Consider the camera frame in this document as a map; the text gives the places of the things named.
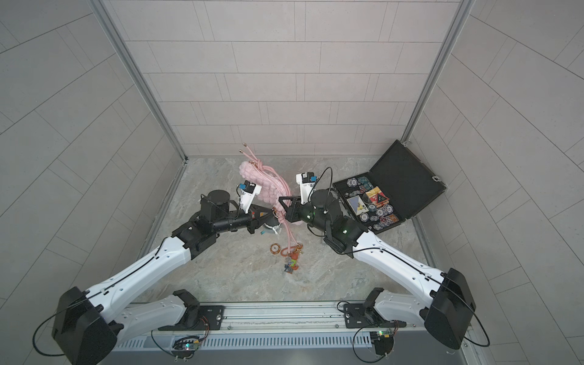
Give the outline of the pink quilted bag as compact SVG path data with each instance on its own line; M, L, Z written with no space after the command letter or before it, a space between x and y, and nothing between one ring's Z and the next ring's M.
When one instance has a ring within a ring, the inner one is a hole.
M265 165L255 156L251 147L245 143L243 146L247 151L240 150L240 153L247 158L247 161L240 164L240 175L243 179L262 187L258 198L272 206L278 222L284 225L288 238L287 248L284 252L289 255L297 246L297 241L291 232L289 222L285 219L285 210L278 199L282 196L291 196L290 187L272 167Z

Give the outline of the orange colourful keychain decoration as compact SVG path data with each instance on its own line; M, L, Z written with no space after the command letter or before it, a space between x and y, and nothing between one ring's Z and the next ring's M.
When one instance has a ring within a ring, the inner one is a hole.
M298 243L296 246L286 247L280 252L280 255L285 258L284 271L286 273L292 274L299 269L298 259L303 248L304 245Z

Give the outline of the yellow duck keychain charm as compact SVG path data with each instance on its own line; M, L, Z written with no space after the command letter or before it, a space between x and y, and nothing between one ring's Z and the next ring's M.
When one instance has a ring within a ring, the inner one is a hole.
M264 234L276 234L279 235L281 233L281 223L277 219L277 217L268 218L263 225L261 226L261 235Z

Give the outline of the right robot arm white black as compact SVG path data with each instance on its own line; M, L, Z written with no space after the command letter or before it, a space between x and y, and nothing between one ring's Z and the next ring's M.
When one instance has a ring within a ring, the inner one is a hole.
M290 223L305 222L323 232L323 240L337 254L364 262L392 278L414 296L412 304L400 306L387 290L373 296L373 311L386 321L421 324L438 342L458 350L475 315L476 305L466 277L426 266L389 246L362 223L345 216L335 199L324 196L314 205L299 196L281 196Z

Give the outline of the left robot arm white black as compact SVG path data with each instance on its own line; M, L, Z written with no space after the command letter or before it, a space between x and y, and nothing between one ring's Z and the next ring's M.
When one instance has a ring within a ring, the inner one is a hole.
M272 208L243 205L228 192L214 190L201 197L201 208L152 252L121 272L82 291L78 287L59 299L52 336L72 364L98 364L116 345L159 328L208 330L200 302L188 290L150 304L132 301L170 272L187 264L217 242L223 232L241 228L254 234L277 221Z

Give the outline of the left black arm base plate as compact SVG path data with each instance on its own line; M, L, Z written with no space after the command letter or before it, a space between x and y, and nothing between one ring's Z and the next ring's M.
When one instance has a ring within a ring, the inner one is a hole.
M160 327L158 331L218 331L221 329L225 309L225 306L219 305L200 306L197 310L189 307L177 324Z

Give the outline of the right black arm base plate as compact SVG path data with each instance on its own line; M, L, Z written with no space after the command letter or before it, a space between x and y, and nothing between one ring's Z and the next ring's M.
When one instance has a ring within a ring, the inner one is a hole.
M365 307L364 304L350 304L349 302L339 302L338 310L343 313L345 327L347 329L359 328L405 328L406 322L398 320L383 319L372 307Z

